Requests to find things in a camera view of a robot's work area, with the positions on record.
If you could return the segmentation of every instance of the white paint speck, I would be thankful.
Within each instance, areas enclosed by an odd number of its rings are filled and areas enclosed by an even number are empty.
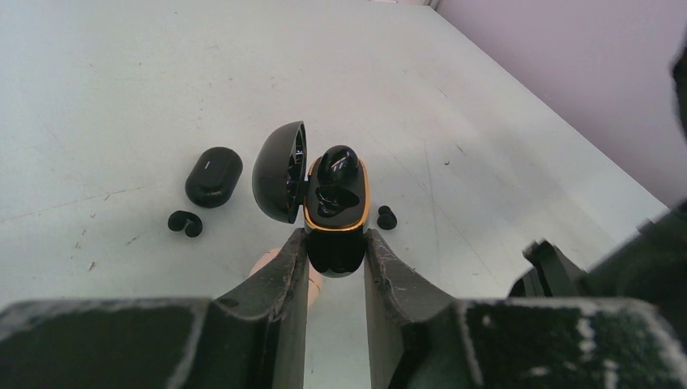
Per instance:
[[[582,340],[579,343],[580,351],[582,351],[582,360],[588,361],[591,359],[591,352],[596,348],[594,329],[591,328],[591,322],[588,318],[579,319],[577,329],[582,336]]]
[[[682,386],[687,387],[687,357],[681,343],[675,339],[668,324],[660,318],[654,306],[644,301],[632,301],[632,305],[634,312],[646,323],[647,337],[655,340],[661,347],[662,352],[659,356],[667,365],[672,366],[672,372]]]
[[[551,373],[551,370],[545,366],[537,366],[530,369],[530,376],[532,377],[544,377],[546,374]]]
[[[603,311],[615,313],[625,306],[626,303],[608,300],[579,300],[579,299],[557,299],[557,298],[511,298],[505,302],[508,306],[527,306],[530,308],[574,308],[582,312],[584,316]]]
[[[604,386],[606,389],[616,389],[618,386],[618,364],[610,359],[604,359]]]

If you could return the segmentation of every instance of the wireless earbud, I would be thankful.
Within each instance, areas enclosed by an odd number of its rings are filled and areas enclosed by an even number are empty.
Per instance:
[[[203,231],[203,222],[191,212],[176,211],[169,216],[167,227],[172,231],[184,230],[187,237],[197,237]]]
[[[380,229],[395,229],[398,224],[396,215],[391,211],[388,205],[382,205],[379,208],[379,217],[377,218],[377,225]]]
[[[358,155],[349,146],[330,147],[318,168],[320,184],[341,184],[358,172]]]
[[[322,217],[333,217],[346,208],[355,207],[360,199],[348,189],[336,185],[320,186],[315,189],[318,197],[318,214]]]

